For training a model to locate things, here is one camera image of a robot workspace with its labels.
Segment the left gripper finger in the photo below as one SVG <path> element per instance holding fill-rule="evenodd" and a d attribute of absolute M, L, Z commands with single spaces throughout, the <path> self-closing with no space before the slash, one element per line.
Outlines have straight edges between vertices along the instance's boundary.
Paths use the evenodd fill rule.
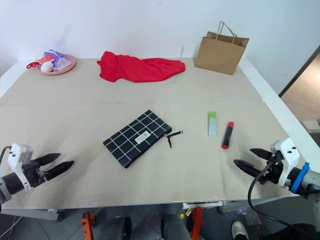
<path fill-rule="evenodd" d="M 34 159 L 33 161 L 39 164 L 40 166 L 45 166 L 52 163 L 56 160 L 61 154 L 60 153 L 48 153 L 39 158 Z"/>
<path fill-rule="evenodd" d="M 52 169 L 47 170 L 44 177 L 47 181 L 50 181 L 66 172 L 72 167 L 73 164 L 73 160 L 61 162 L 60 164 L 54 166 Z"/>

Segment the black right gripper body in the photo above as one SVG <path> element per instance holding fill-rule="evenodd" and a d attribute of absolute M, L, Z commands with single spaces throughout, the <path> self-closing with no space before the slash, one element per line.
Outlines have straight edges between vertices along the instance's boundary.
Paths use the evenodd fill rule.
<path fill-rule="evenodd" d="M 259 183 L 264 185 L 266 182 L 278 184 L 281 173 L 283 171 L 283 155 L 281 152 L 276 152 L 268 161 L 268 169 L 259 178 Z"/>

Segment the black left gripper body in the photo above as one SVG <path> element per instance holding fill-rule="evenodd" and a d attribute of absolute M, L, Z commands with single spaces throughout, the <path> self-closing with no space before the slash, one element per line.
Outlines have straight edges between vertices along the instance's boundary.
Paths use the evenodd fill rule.
<path fill-rule="evenodd" d="M 23 174 L 32 188 L 36 188 L 47 181 L 46 172 L 40 170 L 40 167 L 44 165 L 43 160 L 31 160 L 23 165 Z"/>

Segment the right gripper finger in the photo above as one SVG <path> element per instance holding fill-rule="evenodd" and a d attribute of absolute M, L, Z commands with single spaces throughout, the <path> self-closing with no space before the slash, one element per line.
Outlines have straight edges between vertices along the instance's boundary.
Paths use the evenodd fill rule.
<path fill-rule="evenodd" d="M 249 149 L 252 153 L 254 153 L 256 156 L 258 156 L 261 159 L 264 159 L 268 161 L 272 157 L 272 153 L 270 151 L 267 151 L 265 149 L 261 148 L 250 148 Z"/>
<path fill-rule="evenodd" d="M 233 162 L 241 171 L 254 178 L 256 178 L 261 172 L 261 170 L 256 169 L 253 164 L 247 161 L 235 159 Z"/>

